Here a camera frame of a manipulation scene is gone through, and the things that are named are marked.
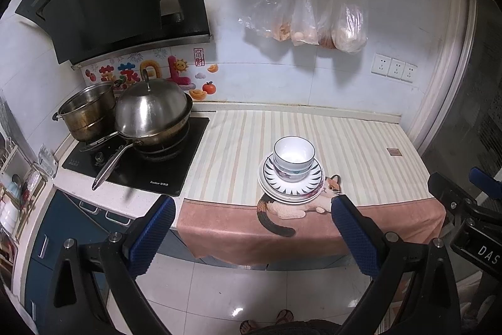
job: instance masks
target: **blue gripper pad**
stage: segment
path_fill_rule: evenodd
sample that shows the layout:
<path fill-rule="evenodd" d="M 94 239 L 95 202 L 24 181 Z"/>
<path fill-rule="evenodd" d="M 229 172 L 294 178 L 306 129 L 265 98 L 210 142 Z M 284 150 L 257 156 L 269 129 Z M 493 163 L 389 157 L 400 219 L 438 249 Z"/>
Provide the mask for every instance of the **blue gripper pad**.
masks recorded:
<path fill-rule="evenodd" d="M 345 195 L 341 195 L 332 200 L 331 218 L 362 274 L 375 279 L 380 271 L 378 250 L 355 216 L 345 206 L 342 196 L 346 198 Z"/>
<path fill-rule="evenodd" d="M 491 199 L 502 199 L 502 183 L 483 172 L 480 168 L 472 168 L 469 182 L 481 189 Z"/>
<path fill-rule="evenodd" d="M 129 259 L 127 271 L 136 278 L 145 274 L 152 263 L 160 244 L 166 237 L 176 215 L 176 205 L 170 196 L 162 195 L 157 199 L 145 216 L 135 220 L 127 230 L 129 248 L 126 256 Z"/>

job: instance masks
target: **foot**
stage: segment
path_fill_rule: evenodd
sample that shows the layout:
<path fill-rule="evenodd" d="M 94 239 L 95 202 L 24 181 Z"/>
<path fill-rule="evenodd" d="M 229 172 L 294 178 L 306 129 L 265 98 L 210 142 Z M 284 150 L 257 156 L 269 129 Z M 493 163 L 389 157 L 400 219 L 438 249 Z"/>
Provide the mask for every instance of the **foot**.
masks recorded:
<path fill-rule="evenodd" d="M 243 335 L 245 333 L 250 333 L 251 331 L 254 331 L 255 329 L 258 329 L 258 326 L 256 325 L 256 322 L 254 321 L 244 321 L 240 324 L 240 334 Z"/>
<path fill-rule="evenodd" d="M 275 325 L 287 322 L 293 322 L 295 317 L 293 317 L 293 313 L 289 309 L 282 309 L 277 314 L 277 320 L 275 321 Z"/>

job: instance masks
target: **plastic bag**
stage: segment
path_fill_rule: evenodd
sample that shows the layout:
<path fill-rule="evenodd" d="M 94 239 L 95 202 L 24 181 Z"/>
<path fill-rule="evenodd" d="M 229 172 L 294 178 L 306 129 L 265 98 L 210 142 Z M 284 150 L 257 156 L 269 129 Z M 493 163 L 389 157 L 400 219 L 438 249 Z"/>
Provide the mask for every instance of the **plastic bag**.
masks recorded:
<path fill-rule="evenodd" d="M 328 0 L 324 12 L 322 12 L 319 23 L 317 23 L 317 37 L 319 39 L 319 46 L 324 48 L 335 48 L 333 38 L 331 37 L 331 30 L 333 27 L 333 5 L 335 0 Z"/>
<path fill-rule="evenodd" d="M 293 45 L 303 43 L 318 45 L 314 0 L 296 0 L 291 19 L 291 40 Z"/>
<path fill-rule="evenodd" d="M 368 40 L 367 0 L 335 0 L 337 19 L 331 36 L 338 50 L 347 53 L 360 51 Z"/>
<path fill-rule="evenodd" d="M 295 0 L 258 0 L 239 22 L 260 36 L 285 41 L 290 38 L 294 4 Z"/>

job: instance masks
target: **stainless steel pot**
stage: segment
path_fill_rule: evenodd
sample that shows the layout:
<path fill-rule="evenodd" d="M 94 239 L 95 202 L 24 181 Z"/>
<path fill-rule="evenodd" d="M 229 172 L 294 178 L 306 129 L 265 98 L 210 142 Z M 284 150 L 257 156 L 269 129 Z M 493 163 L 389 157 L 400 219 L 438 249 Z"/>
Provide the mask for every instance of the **stainless steel pot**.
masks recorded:
<path fill-rule="evenodd" d="M 92 142 L 114 129 L 113 82 L 104 81 L 84 88 L 66 100 L 52 116 L 62 118 L 77 141 Z"/>
<path fill-rule="evenodd" d="M 117 131 L 90 146 L 92 149 L 115 135 L 130 141 L 114 153 L 99 171 L 92 190 L 96 190 L 110 176 L 127 149 L 139 145 L 164 145 L 188 121 L 193 102 L 180 86 L 161 78 L 149 80 L 146 70 L 142 71 L 142 78 L 144 82 L 125 90 L 117 100 Z"/>

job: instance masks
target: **slipper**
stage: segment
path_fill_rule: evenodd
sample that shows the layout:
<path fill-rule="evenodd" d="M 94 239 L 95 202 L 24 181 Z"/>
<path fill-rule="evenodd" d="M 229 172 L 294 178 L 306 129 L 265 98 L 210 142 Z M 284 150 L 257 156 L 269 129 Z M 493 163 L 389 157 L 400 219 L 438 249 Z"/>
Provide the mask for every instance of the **slipper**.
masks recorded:
<path fill-rule="evenodd" d="M 244 327 L 244 324 L 246 324 L 246 323 L 251 327 L 251 331 L 244 331 L 243 327 Z M 255 329 L 258 329 L 258 327 L 254 323 L 254 321 L 251 321 L 250 319 L 247 319 L 246 321 L 242 321 L 240 323 L 240 327 L 239 327 L 240 335 L 244 335 L 245 333 L 250 333 L 250 332 L 254 331 Z"/>
<path fill-rule="evenodd" d="M 289 309 L 282 309 L 277 314 L 277 320 L 275 321 L 275 325 L 279 325 L 281 323 L 293 322 L 295 317 L 293 313 Z"/>

